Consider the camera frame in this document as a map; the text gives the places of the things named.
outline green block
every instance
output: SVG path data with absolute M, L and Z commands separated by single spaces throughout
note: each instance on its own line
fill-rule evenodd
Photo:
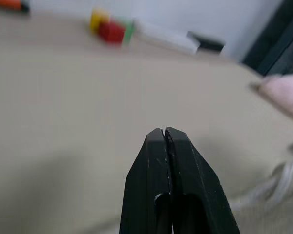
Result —
M 120 23 L 126 29 L 124 38 L 123 38 L 123 43 L 129 43 L 131 40 L 131 36 L 134 32 L 134 26 L 132 21 L 127 20 L 125 18 L 121 18 L 121 17 L 116 18 L 116 21 Z

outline pink cloth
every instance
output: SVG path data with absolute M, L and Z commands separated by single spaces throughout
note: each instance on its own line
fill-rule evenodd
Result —
M 259 92 L 293 116 L 293 75 L 266 77 Z

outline tabletop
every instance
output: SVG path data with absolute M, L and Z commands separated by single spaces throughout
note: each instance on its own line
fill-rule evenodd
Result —
M 228 197 L 293 160 L 293 120 L 252 90 L 249 69 L 137 40 L 105 48 L 81 22 L 30 20 L 0 15 L 0 233 L 96 233 L 119 218 L 158 127 L 186 132 Z

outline orange object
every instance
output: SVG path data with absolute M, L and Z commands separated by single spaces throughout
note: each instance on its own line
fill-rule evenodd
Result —
M 18 11 L 29 11 L 29 7 L 20 0 L 0 0 L 0 7 Z

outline yellow block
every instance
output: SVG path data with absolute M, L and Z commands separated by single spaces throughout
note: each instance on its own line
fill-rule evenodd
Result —
M 97 32 L 99 25 L 102 21 L 109 21 L 109 13 L 106 11 L 94 9 L 92 11 L 91 20 L 90 20 L 90 29 L 93 32 Z

